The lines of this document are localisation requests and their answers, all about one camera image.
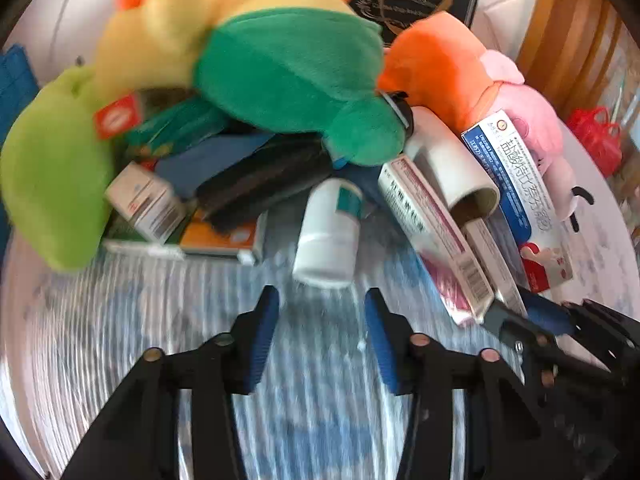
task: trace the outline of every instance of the stuffed animal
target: stuffed animal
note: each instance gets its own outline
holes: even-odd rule
[[[9,218],[55,270],[94,257],[109,217],[104,191],[114,177],[112,147],[98,140],[91,68],[70,68],[23,110],[0,155]]]
[[[487,50],[450,14],[438,12],[399,34],[386,53],[378,85],[384,91],[406,92],[411,106],[429,108],[457,135],[504,110],[537,161],[559,218],[574,212],[575,177],[561,157],[562,131],[555,110],[524,84],[513,61]]]
[[[380,27],[344,0],[143,0],[113,16],[97,85],[114,100],[195,87],[232,117],[283,133],[321,132],[332,157],[386,162],[408,122],[376,92]]]

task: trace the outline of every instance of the red tag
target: red tag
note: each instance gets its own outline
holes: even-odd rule
[[[94,114],[95,128],[100,139],[128,132],[142,121],[142,112],[134,94],[118,99]]]

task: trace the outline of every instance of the green label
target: green label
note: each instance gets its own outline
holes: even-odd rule
[[[336,211],[342,211],[360,220],[360,208],[362,200],[351,189],[340,187],[338,193],[338,203],[335,205]]]

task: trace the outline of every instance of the white bottle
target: white bottle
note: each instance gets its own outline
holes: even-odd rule
[[[351,284],[361,208],[362,192],[348,180],[329,178],[312,189],[293,264],[294,279],[321,288]]]

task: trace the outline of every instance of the red plastic bag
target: red plastic bag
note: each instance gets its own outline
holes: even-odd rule
[[[596,166],[607,178],[622,161],[620,126],[609,122],[609,111],[600,106],[593,110],[574,110],[566,124]]]

